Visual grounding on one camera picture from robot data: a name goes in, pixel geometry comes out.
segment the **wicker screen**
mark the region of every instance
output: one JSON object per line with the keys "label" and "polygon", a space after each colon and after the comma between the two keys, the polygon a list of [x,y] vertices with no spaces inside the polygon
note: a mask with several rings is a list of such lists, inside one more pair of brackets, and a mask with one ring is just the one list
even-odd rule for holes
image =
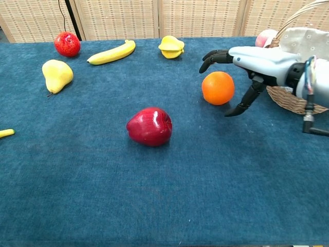
{"label": "wicker screen", "polygon": [[[242,36],[257,36],[261,31],[272,28],[279,30],[284,22],[300,8],[313,0],[248,0],[245,10]],[[289,27],[309,27],[329,31],[329,4],[299,16]]]}
{"label": "wicker screen", "polygon": [[160,34],[231,37],[240,31],[245,0],[159,0]]}
{"label": "wicker screen", "polygon": [[[75,33],[65,0],[60,0],[66,30]],[[9,42],[51,42],[64,31],[58,1],[1,0],[0,26]]]}
{"label": "wicker screen", "polygon": [[156,0],[76,0],[87,40],[159,37]]}

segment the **basket handle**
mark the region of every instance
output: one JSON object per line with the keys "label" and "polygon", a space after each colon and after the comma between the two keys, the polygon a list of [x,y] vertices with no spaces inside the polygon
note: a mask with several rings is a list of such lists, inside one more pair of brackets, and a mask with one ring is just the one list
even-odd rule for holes
{"label": "basket handle", "polygon": [[272,39],[271,44],[269,44],[268,48],[278,47],[280,43],[280,38],[283,35],[284,31],[288,28],[288,26],[300,15],[303,13],[309,11],[310,9],[313,9],[319,5],[329,3],[329,0],[315,0],[304,7],[302,7],[300,10],[298,10],[295,14],[293,14],[282,26],[282,28],[279,30],[277,35]]}

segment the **toy fruit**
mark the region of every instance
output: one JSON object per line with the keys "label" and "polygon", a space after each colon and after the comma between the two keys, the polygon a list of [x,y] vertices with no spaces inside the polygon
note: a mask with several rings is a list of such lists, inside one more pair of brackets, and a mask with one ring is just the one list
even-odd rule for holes
{"label": "toy fruit", "polygon": [[8,135],[13,135],[13,134],[15,134],[15,131],[13,129],[1,130],[0,131],[0,138],[8,136]]}
{"label": "toy fruit", "polygon": [[169,141],[172,134],[170,116],[161,108],[139,111],[126,125],[129,137],[146,146],[157,147]]}
{"label": "toy fruit", "polygon": [[97,53],[91,56],[90,58],[88,58],[87,62],[93,65],[113,62],[133,53],[135,47],[136,47],[135,41],[125,40],[123,45]]}
{"label": "toy fruit", "polygon": [[66,57],[76,56],[81,48],[78,37],[71,32],[61,32],[55,38],[55,48],[59,54]]}
{"label": "toy fruit", "polygon": [[256,38],[255,46],[264,47],[268,39],[272,40],[276,35],[277,31],[274,29],[266,29],[262,31]]}
{"label": "toy fruit", "polygon": [[73,79],[72,69],[64,62],[51,59],[42,66],[42,73],[46,79],[47,89],[56,94]]}
{"label": "toy fruit", "polygon": [[232,77],[221,71],[212,72],[205,77],[201,85],[204,99],[213,105],[225,104],[234,95]]}
{"label": "toy fruit", "polygon": [[165,58],[177,58],[180,54],[184,53],[184,42],[178,40],[172,35],[164,36],[158,48]]}

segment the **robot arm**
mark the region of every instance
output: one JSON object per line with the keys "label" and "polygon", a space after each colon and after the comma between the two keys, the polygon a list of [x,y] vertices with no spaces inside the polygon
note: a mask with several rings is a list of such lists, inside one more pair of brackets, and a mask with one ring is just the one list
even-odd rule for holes
{"label": "robot arm", "polygon": [[[245,112],[266,86],[286,86],[292,88],[295,96],[308,101],[308,104],[305,106],[305,111],[308,115],[314,109],[314,104],[329,107],[329,83],[327,82],[329,61],[327,60],[318,59],[316,61],[316,83],[312,85],[311,96],[305,83],[307,62],[301,62],[299,55],[284,52],[278,48],[254,46],[238,46],[231,49],[213,50],[203,57],[203,64],[199,72],[204,73],[214,63],[233,63],[245,69],[252,81],[241,102],[235,108],[229,109],[225,113],[227,117],[237,116]],[[313,123],[313,118],[305,116],[304,121]],[[312,127],[312,124],[304,123],[304,132],[308,132],[307,129],[312,129]]]}

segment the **pear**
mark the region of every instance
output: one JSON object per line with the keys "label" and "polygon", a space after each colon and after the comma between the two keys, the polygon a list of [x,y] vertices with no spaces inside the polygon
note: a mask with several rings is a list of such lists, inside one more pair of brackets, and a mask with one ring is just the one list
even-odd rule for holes
{"label": "pear", "polygon": [[52,94],[57,94],[73,80],[72,69],[63,61],[51,59],[42,66],[46,87]]}

